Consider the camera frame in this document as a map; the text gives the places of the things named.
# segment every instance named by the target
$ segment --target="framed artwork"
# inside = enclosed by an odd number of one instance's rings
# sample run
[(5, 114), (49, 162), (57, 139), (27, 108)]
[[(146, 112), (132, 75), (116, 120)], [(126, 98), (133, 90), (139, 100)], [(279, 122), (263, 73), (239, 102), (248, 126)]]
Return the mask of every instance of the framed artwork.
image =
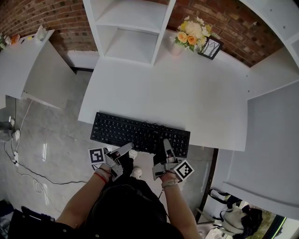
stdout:
[(209, 36), (206, 40), (206, 44), (203, 47), (202, 51), (198, 52), (198, 54), (213, 60), (222, 48), (222, 46), (223, 42), (219, 41), (214, 37)]

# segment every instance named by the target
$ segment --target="person's right hand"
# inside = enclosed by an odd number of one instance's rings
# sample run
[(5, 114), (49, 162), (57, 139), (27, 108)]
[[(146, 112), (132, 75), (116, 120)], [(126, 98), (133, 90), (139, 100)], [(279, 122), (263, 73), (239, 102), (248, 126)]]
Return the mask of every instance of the person's right hand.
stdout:
[(171, 179), (177, 179), (177, 174), (171, 173), (171, 172), (166, 172), (164, 175), (162, 175), (160, 177), (160, 179), (161, 179), (162, 182), (166, 182), (166, 181), (169, 181)]

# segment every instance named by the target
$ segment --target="person's right arm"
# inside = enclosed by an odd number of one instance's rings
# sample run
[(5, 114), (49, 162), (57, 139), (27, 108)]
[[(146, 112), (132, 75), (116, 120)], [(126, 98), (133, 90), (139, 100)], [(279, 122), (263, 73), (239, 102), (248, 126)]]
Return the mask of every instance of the person's right arm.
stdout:
[[(160, 177), (162, 182), (176, 178), (173, 173), (166, 173)], [(197, 230), (195, 218), (184, 201), (178, 185), (164, 188), (170, 223), (183, 234), (185, 239), (201, 239)]]

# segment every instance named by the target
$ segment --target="watch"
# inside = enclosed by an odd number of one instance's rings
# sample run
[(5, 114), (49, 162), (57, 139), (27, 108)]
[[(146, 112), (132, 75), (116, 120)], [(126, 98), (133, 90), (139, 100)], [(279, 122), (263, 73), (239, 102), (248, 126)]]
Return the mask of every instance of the watch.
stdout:
[(178, 180), (177, 179), (171, 179), (171, 180), (168, 180), (166, 182), (163, 182), (162, 183), (162, 188), (169, 187), (169, 186), (176, 185), (176, 184), (178, 184)]

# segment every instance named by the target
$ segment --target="white desk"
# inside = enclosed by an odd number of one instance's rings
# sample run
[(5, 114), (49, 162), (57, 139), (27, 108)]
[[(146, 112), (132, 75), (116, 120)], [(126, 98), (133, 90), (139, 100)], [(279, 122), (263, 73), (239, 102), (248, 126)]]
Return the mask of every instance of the white desk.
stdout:
[(175, 58), (165, 47), (169, 34), (153, 68), (100, 57), (78, 119), (93, 124), (96, 112), (103, 111), (188, 130), (193, 145), (244, 150), (243, 71), (190, 51)]
[(28, 97), (49, 106), (65, 107), (68, 86), (75, 74), (49, 42), (53, 32), (48, 31), (42, 42), (23, 37), (0, 52), (2, 98)]

